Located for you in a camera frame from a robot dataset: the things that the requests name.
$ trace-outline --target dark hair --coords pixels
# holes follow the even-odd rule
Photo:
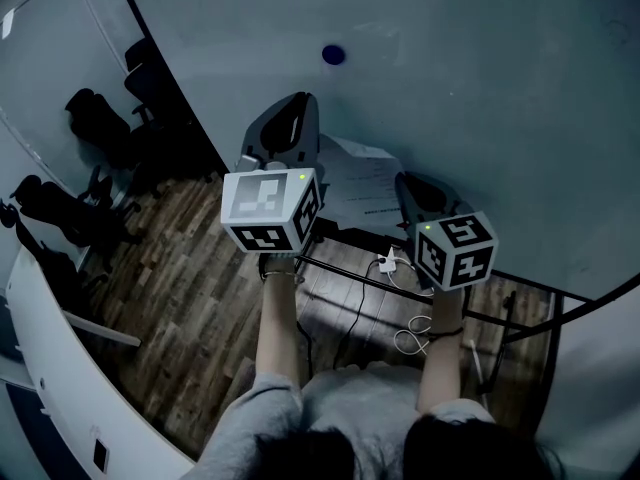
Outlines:
[[[493,423],[477,419],[448,423],[424,416],[407,434],[404,480],[553,479],[551,457],[533,441]],[[559,462],[556,472],[563,474]]]
[[[251,480],[352,480],[355,455],[342,432],[291,432],[284,439],[256,438],[260,458]]]

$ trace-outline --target blue dot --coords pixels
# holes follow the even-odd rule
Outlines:
[[[342,64],[346,56],[344,50],[335,44],[330,44],[322,49],[322,58],[327,64],[331,64],[332,66]]]

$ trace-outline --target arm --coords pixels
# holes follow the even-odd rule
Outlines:
[[[293,259],[269,258],[265,270],[293,272]],[[264,282],[256,372],[277,373],[300,384],[293,276],[271,275]]]
[[[462,326],[462,290],[436,289],[430,333],[453,332]],[[462,333],[429,344],[422,371],[417,409],[427,414],[441,402],[460,398],[460,343]]]

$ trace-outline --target gray t-shirt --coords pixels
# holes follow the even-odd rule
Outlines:
[[[195,467],[183,480],[244,480],[258,460],[256,436],[280,439],[291,430],[337,429],[357,460],[355,478],[402,478],[404,441],[420,418],[421,372],[372,364],[327,371],[300,390],[280,375],[259,374],[253,388],[229,406]],[[472,400],[458,399],[431,413],[444,421],[493,422]]]

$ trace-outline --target black wristband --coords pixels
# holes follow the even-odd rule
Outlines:
[[[428,332],[427,338],[429,338],[429,341],[433,343],[439,338],[446,338],[447,336],[456,336],[457,334],[460,334],[462,331],[464,331],[464,327],[460,327],[459,329],[456,329],[455,331],[451,331],[451,332],[440,332],[440,333]]]

